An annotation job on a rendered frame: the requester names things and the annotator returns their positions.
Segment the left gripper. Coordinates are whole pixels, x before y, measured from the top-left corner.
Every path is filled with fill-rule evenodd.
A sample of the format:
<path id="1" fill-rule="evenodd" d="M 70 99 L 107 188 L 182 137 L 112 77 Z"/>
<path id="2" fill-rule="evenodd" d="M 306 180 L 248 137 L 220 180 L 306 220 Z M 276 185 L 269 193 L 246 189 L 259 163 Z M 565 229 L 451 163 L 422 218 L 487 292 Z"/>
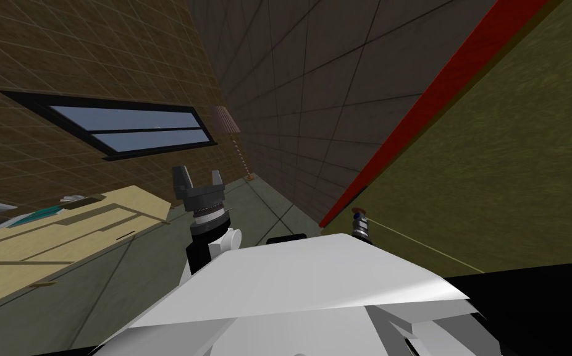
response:
<path id="1" fill-rule="evenodd" d="M 212 185 L 193 187 L 191 177 L 185 166 L 172 168 L 172 186 L 175 197 L 183 201 L 185 211 L 198 211 L 218 205 L 225 200 L 225 185 L 221 173 L 211 171 Z"/>

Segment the floor lamp with pleated shade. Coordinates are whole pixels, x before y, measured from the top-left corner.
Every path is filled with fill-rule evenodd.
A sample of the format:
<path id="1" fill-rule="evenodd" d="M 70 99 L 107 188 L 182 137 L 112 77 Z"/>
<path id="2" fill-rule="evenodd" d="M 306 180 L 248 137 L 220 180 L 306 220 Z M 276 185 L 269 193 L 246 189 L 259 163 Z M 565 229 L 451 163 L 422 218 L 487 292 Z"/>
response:
<path id="1" fill-rule="evenodd" d="M 231 138 L 232 145 L 236 149 L 238 157 L 240 158 L 242 166 L 245 170 L 245 179 L 247 181 L 253 180 L 254 176 L 251 174 L 249 167 L 244 159 L 240 145 L 236 142 L 235 136 L 241 131 L 231 116 L 231 113 L 229 113 L 225 106 L 211 106 L 210 112 L 215 131 L 219 134 L 227 134 Z"/>

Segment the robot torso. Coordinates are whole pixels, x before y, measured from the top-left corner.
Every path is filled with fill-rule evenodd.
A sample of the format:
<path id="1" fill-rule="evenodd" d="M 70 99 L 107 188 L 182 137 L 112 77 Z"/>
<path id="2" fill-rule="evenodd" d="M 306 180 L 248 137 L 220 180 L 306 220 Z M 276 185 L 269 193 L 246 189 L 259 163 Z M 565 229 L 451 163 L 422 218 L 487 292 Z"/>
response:
<path id="1" fill-rule="evenodd" d="M 503 356 L 461 290 L 349 235 L 218 251 L 94 356 Z"/>

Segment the black framed window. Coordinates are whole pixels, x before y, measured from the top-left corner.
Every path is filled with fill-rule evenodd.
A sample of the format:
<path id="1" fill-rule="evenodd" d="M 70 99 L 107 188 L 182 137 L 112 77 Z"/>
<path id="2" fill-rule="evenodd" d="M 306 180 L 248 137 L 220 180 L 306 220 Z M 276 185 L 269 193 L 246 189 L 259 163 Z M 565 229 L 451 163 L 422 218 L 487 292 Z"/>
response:
<path id="1" fill-rule="evenodd" d="M 215 146 L 188 106 L 1 91 L 106 155 L 107 161 Z"/>

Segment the olive green door leaf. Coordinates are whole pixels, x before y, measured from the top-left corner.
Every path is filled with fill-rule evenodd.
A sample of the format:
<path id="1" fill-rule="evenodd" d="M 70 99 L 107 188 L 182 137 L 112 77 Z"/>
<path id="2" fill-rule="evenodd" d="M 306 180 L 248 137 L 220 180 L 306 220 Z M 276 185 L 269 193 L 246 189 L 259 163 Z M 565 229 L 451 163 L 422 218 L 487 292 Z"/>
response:
<path id="1" fill-rule="evenodd" d="M 321 221 L 362 207 L 374 243 L 440 274 L 572 263 L 572 0 L 375 16 L 342 111 L 397 125 Z"/>

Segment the pale wooden desk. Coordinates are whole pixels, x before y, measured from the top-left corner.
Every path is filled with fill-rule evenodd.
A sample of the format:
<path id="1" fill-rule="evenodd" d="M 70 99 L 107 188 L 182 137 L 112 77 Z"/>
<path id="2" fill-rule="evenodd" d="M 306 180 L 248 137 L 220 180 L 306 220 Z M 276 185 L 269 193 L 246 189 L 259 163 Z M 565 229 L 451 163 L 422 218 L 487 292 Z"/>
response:
<path id="1" fill-rule="evenodd" d="M 171 204 L 137 186 L 65 201 L 54 214 L 0 225 L 0 304 L 52 285 L 55 275 L 151 227 L 167 224 Z"/>

